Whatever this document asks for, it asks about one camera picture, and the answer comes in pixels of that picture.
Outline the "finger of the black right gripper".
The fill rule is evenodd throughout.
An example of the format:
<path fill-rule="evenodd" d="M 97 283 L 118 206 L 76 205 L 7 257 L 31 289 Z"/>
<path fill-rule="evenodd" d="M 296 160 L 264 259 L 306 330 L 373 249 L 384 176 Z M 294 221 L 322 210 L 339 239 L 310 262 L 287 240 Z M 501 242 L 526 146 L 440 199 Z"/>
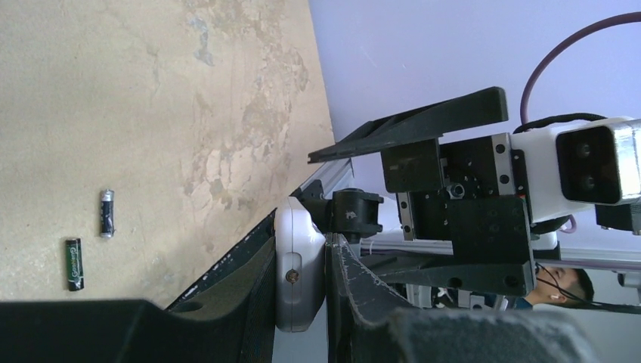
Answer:
<path fill-rule="evenodd" d="M 325 163 L 373 154 L 390 147 L 440 138 L 509 119 L 506 92 L 493 86 L 468 95 L 368 121 L 334 145 L 308 154 L 308 163 Z"/>
<path fill-rule="evenodd" d="M 536 285 L 535 261 L 454 264 L 449 258 L 370 255 L 361 262 L 387 284 L 448 287 L 505 296 L 526 296 Z"/>

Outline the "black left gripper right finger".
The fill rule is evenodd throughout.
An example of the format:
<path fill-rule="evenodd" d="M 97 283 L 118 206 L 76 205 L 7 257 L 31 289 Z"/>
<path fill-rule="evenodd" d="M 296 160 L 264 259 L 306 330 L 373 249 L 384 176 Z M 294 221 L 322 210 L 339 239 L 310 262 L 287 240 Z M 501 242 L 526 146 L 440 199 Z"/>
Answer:
<path fill-rule="evenodd" d="M 329 362 L 597 362 L 557 312 L 421 309 L 366 268 L 341 234 L 326 243 Z"/>

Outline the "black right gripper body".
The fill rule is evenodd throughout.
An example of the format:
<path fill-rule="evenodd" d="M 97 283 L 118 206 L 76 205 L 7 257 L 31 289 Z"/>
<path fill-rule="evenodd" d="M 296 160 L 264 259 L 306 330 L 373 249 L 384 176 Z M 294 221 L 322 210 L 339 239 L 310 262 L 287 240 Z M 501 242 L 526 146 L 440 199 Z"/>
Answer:
<path fill-rule="evenodd" d="M 418 141 L 381 153 L 408 240 L 451 243 L 451 261 L 499 281 L 533 278 L 527 199 L 517 191 L 507 133 L 440 144 Z"/>

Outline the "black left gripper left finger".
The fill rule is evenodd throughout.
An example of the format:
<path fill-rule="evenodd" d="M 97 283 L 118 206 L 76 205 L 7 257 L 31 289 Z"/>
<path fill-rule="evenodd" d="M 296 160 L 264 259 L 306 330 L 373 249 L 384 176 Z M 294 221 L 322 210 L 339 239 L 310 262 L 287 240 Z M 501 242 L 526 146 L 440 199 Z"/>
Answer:
<path fill-rule="evenodd" d="M 166 311 L 145 300 L 4 302 L 3 362 L 270 362 L 274 240 Z"/>

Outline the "white remote control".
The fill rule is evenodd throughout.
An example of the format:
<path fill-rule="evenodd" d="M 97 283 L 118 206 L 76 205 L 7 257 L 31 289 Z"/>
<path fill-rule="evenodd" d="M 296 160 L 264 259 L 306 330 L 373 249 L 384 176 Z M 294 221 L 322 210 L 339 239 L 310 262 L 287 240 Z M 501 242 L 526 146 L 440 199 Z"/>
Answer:
<path fill-rule="evenodd" d="M 326 238 L 295 197 L 283 200 L 274 220 L 276 326 L 287 333 L 306 331 L 325 299 Z"/>

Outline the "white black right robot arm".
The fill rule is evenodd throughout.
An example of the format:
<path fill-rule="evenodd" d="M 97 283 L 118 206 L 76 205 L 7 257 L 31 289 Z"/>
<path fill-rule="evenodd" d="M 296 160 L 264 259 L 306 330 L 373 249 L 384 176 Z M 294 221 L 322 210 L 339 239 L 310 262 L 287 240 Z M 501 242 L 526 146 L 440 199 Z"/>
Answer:
<path fill-rule="evenodd" d="M 435 283 L 521 296 L 537 262 L 562 260 L 558 230 L 571 215 L 594 211 L 599 226 L 640 230 L 640 121 L 575 113 L 441 142 L 507 118 L 505 91 L 485 88 L 369 121 L 308 160 L 379 154 L 404 240 L 451 245 Z"/>

